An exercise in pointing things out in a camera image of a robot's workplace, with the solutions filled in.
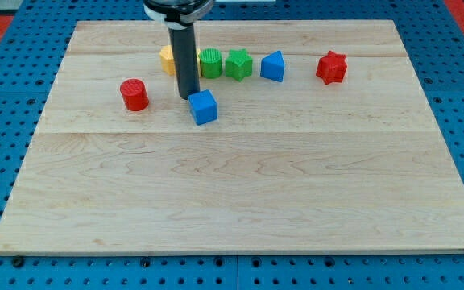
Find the robot arm black flange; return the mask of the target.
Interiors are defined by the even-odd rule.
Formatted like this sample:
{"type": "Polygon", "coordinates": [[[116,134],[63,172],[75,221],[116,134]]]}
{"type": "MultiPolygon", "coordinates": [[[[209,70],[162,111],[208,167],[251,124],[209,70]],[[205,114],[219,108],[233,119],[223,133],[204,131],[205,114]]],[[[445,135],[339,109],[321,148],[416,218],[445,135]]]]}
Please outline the robot arm black flange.
{"type": "Polygon", "coordinates": [[[184,30],[213,8],[214,0],[143,0],[147,16],[169,29],[184,30]]]}

